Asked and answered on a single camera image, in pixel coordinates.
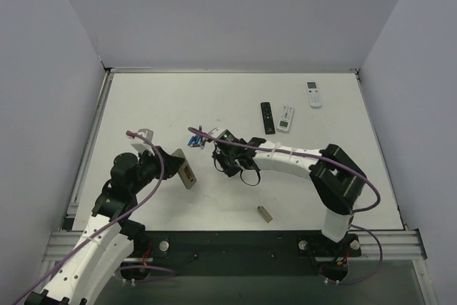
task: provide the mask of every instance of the bolt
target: bolt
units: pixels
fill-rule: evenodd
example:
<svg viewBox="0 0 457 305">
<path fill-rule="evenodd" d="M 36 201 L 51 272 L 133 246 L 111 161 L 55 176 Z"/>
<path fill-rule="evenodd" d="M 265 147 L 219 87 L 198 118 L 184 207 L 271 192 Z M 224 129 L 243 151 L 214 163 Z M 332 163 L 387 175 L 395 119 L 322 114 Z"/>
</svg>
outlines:
<svg viewBox="0 0 457 305">
<path fill-rule="evenodd" d="M 308 242 L 304 240 L 299 241 L 298 248 L 300 250 L 306 250 L 308 248 Z"/>
<path fill-rule="evenodd" d="M 163 252 L 169 250 L 170 244 L 167 241 L 162 241 L 159 243 L 159 249 Z"/>
</svg>

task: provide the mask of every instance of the white tabletop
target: white tabletop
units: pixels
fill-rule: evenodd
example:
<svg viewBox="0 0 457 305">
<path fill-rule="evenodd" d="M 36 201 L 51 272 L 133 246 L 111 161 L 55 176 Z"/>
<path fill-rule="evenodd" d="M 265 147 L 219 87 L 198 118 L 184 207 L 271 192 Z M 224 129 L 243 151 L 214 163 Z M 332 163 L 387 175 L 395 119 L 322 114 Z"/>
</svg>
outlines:
<svg viewBox="0 0 457 305">
<path fill-rule="evenodd" d="M 317 82 L 323 106 L 312 109 L 306 82 Z M 260 103 L 269 101 L 275 124 L 282 106 L 295 112 L 288 134 L 266 136 Z M 75 230 L 82 230 L 100 194 L 114 157 L 135 152 L 125 131 L 154 130 L 154 143 L 169 154 L 182 148 L 198 179 L 191 189 L 179 177 L 164 181 L 157 193 L 131 219 L 148 230 L 314 230 L 323 224 L 326 208 L 306 179 L 261 172 L 258 186 L 228 178 L 213 166 L 212 144 L 204 150 L 187 147 L 188 126 L 229 129 L 238 138 L 253 136 L 305 149 L 338 144 L 362 168 L 381 192 L 381 204 L 355 215 L 354 223 L 369 229 L 402 229 L 371 123 L 354 74 L 115 74 L 89 164 Z M 139 193 L 142 200 L 151 183 Z M 365 186 L 356 207 L 375 201 Z M 257 213 L 272 215 L 266 223 Z"/>
</svg>

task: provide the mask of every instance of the metal frame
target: metal frame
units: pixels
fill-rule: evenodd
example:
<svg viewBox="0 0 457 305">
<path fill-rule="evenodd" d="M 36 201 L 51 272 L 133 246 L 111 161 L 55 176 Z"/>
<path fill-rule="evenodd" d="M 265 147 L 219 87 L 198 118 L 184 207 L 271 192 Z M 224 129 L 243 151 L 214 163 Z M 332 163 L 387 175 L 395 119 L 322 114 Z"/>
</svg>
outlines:
<svg viewBox="0 0 457 305">
<path fill-rule="evenodd" d="M 132 68 L 132 67 L 116 67 L 111 69 L 111 73 L 125 73 L 125 74 L 137 74 L 137 73 L 170 73 L 170 74 L 191 74 L 191 73 L 225 73 L 225 74 L 299 74 L 299 73 L 313 73 L 313 74 L 326 74 L 326 73 L 348 73 L 355 74 L 358 71 L 357 68 L 351 69 L 319 69 L 319 70 L 301 70 L 301 69 L 154 69 L 154 68 Z"/>
<path fill-rule="evenodd" d="M 94 121 L 91 127 L 91 131 L 84 148 L 84 154 L 79 167 L 78 175 L 75 180 L 73 192 L 71 194 L 71 200 L 67 210 L 67 218 L 74 218 L 78 209 L 79 192 L 84 179 L 86 178 L 87 169 L 91 159 L 94 145 L 96 142 L 96 136 L 99 131 L 100 123 L 103 117 L 106 101 L 108 99 L 109 90 L 113 81 L 115 73 L 354 73 L 356 74 L 357 69 L 340 70 L 340 71 L 262 71 L 262 70 L 217 70 L 217 69 L 194 69 L 194 70 L 173 70 L 173 69 L 150 69 L 150 68 L 116 68 L 107 71 L 105 74 L 104 84 L 101 88 L 99 100 L 96 108 Z M 383 159 L 382 149 L 379 147 L 381 157 Z M 379 252 L 376 242 L 365 232 L 357 231 L 358 237 L 361 243 L 362 257 L 357 259 L 363 260 L 377 260 L 379 258 Z M 411 260 L 414 265 L 416 276 L 423 294 L 424 301 L 427 305 L 437 304 L 436 295 L 433 290 L 430 276 L 428 275 L 428 269 L 426 267 L 425 259 L 426 253 L 423 248 L 423 244 L 418 231 L 375 231 L 375 235 L 379 238 L 383 247 L 383 258 L 385 260 Z M 49 238 L 49 243 L 46 248 L 46 252 L 43 257 L 43 262 L 40 269 L 39 276 L 43 276 L 49 270 L 53 268 L 56 262 L 60 261 L 70 250 L 74 247 L 81 235 L 80 231 L 68 231 L 68 232 L 52 232 Z M 136 262 L 136 259 L 126 259 L 124 261 Z"/>
<path fill-rule="evenodd" d="M 398 213 L 400 214 L 401 222 L 403 223 L 403 226 L 406 226 L 406 223 L 403 220 L 403 217 L 402 217 L 401 212 L 400 212 L 400 207 L 398 206 L 398 200 L 397 200 L 397 197 L 395 195 L 395 189 L 393 189 L 391 175 L 388 172 L 387 163 L 386 163 L 386 160 L 384 159 L 383 149 L 381 147 L 381 143 L 379 143 L 378 133 L 376 132 L 376 129 L 375 129 L 374 124 L 373 124 L 373 121 L 371 120 L 370 112 L 368 111 L 368 107 L 366 105 L 366 100 L 365 100 L 365 96 L 363 95 L 363 89 L 362 89 L 361 81 L 360 81 L 360 78 L 358 76 L 358 70 L 357 70 L 357 73 L 355 75 L 356 75 L 356 78 L 357 78 L 358 89 L 360 90 L 360 94 L 362 95 L 363 105 L 365 106 L 366 113 L 368 114 L 368 120 L 370 121 L 371 130 L 373 130 L 374 139 L 376 140 L 376 145 L 378 146 L 379 154 L 381 155 L 381 160 L 383 162 L 384 170 L 386 171 L 386 174 L 387 174 L 388 184 L 390 185 L 391 189 L 393 190 L 393 197 L 395 199 L 395 204 L 397 205 Z"/>
<path fill-rule="evenodd" d="M 378 260 L 378 244 L 364 231 L 352 231 L 357 234 L 362 250 L 362 256 L 355 259 Z M 53 232 L 44 253 L 44 262 L 62 260 L 74 247 L 82 231 Z M 425 253 L 422 247 L 421 235 L 418 231 L 375 231 L 383 247 L 385 260 L 419 260 Z"/>
<path fill-rule="evenodd" d="M 99 132 L 101 119 L 103 117 L 103 112 L 105 109 L 106 100 L 108 99 L 109 89 L 111 88 L 111 83 L 113 82 L 113 77 L 114 74 L 112 74 L 110 71 L 105 73 L 105 79 L 100 90 L 99 100 L 97 101 L 94 120 L 89 132 L 89 137 L 84 147 L 83 157 L 81 159 L 81 164 L 76 176 L 73 191 L 71 192 L 70 204 L 67 210 L 67 214 L 69 215 L 76 215 L 76 211 L 78 209 L 79 192 L 81 191 L 81 186 L 84 184 L 84 180 L 86 179 L 87 169 L 92 157 L 92 152 L 94 151 L 96 137 Z"/>
</svg>

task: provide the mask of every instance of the gray wall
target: gray wall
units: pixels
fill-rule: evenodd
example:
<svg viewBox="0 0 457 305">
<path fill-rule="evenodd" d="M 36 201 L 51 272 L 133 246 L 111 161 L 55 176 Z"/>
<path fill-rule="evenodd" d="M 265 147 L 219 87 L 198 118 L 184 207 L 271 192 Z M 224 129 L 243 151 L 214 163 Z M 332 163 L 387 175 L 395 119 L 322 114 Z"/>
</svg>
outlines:
<svg viewBox="0 0 457 305">
<path fill-rule="evenodd" d="M 68 0 L 0 0 L 0 294 L 36 280 L 104 71 Z"/>
<path fill-rule="evenodd" d="M 400 0 L 365 61 L 366 95 L 402 214 L 440 304 L 457 303 L 457 0 Z"/>
<path fill-rule="evenodd" d="M 360 67 L 398 0 L 69 0 L 106 66 Z"/>
</svg>

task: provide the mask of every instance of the white air conditioner remote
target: white air conditioner remote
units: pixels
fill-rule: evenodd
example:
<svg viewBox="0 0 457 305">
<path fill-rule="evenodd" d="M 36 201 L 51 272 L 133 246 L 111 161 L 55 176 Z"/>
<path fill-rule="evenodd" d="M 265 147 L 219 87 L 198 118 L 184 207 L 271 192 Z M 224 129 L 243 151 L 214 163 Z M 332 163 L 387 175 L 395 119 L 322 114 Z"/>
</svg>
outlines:
<svg viewBox="0 0 457 305">
<path fill-rule="evenodd" d="M 309 104 L 311 107 L 321 107 L 321 94 L 317 88 L 317 84 L 315 81 L 308 81 L 306 83 L 306 93 L 308 93 Z"/>
<path fill-rule="evenodd" d="M 284 105 L 283 113 L 281 114 L 281 118 L 279 119 L 278 126 L 276 127 L 278 129 L 278 131 L 288 132 L 290 130 L 291 123 L 292 123 L 292 116 L 293 116 L 293 106 Z"/>
</svg>

